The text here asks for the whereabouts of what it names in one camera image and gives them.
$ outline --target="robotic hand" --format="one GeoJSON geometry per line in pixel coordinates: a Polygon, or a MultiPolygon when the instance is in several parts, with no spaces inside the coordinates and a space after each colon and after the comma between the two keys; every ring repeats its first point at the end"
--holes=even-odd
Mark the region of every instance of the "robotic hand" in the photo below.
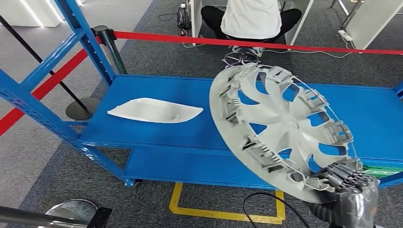
{"type": "Polygon", "coordinates": [[[378,180],[343,163],[332,163],[315,176],[335,187],[336,200],[326,204],[306,203],[331,228],[381,228],[374,225],[378,206],[378,180]]]}

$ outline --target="power strip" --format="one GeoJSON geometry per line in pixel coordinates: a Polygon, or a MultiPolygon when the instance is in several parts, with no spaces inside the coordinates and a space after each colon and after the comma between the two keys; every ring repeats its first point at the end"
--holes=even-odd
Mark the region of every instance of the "power strip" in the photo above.
{"type": "Polygon", "coordinates": [[[347,42],[353,41],[353,38],[344,30],[337,31],[338,34],[347,42]]]}

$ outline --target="stanchion post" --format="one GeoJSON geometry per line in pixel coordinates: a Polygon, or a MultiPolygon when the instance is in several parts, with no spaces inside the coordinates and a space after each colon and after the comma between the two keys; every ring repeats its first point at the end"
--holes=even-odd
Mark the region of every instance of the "stanchion post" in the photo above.
{"type": "Polygon", "coordinates": [[[102,47],[108,56],[109,61],[119,74],[127,75],[126,68],[120,57],[119,51],[115,45],[116,37],[113,29],[108,28],[105,25],[96,26],[93,31],[97,37],[101,40],[102,47]]]}

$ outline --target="lower shelf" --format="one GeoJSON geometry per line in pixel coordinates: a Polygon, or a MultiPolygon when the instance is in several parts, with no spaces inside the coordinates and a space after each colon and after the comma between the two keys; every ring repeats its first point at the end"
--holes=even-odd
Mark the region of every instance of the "lower shelf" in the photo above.
{"type": "Polygon", "coordinates": [[[127,178],[180,181],[230,187],[274,189],[235,156],[185,153],[188,149],[136,147],[126,164],[127,178]]]}

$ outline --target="metal rod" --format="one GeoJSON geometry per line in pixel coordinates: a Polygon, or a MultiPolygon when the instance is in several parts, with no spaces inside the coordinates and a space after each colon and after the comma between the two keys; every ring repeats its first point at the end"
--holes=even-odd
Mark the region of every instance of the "metal rod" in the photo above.
{"type": "MultiPolygon", "coordinates": [[[[13,29],[13,27],[0,15],[0,22],[3,26],[14,36],[18,42],[24,46],[24,48],[38,61],[43,62],[43,59],[35,52],[34,49],[13,29]]],[[[50,75],[54,75],[55,72],[53,70],[49,71],[50,75]]],[[[86,111],[88,112],[87,107],[80,101],[80,99],[64,84],[62,81],[59,82],[62,88],[86,111]]]]}
{"type": "Polygon", "coordinates": [[[337,1],[337,0],[333,0],[332,4],[330,4],[330,8],[333,8],[333,7],[335,6],[336,1],[337,1]]]}
{"type": "Polygon", "coordinates": [[[0,222],[50,228],[86,228],[87,222],[0,206],[0,222]]]}
{"type": "Polygon", "coordinates": [[[362,1],[357,0],[357,2],[354,4],[353,8],[351,9],[350,13],[344,19],[344,21],[341,25],[341,29],[344,29],[345,27],[347,27],[348,23],[350,23],[351,19],[355,15],[355,13],[357,13],[357,10],[358,10],[359,6],[361,6],[361,4],[362,4],[362,1]]]}
{"type": "Polygon", "coordinates": [[[345,7],[344,3],[342,2],[342,0],[337,0],[337,1],[340,4],[340,7],[343,10],[343,12],[345,13],[345,15],[348,16],[349,12],[348,12],[347,8],[345,7]]]}
{"type": "Polygon", "coordinates": [[[112,59],[112,62],[120,74],[127,74],[125,65],[123,64],[122,58],[120,57],[119,51],[115,45],[114,39],[111,37],[111,32],[107,26],[100,25],[94,28],[97,36],[101,39],[101,43],[106,47],[107,56],[112,59]]]}

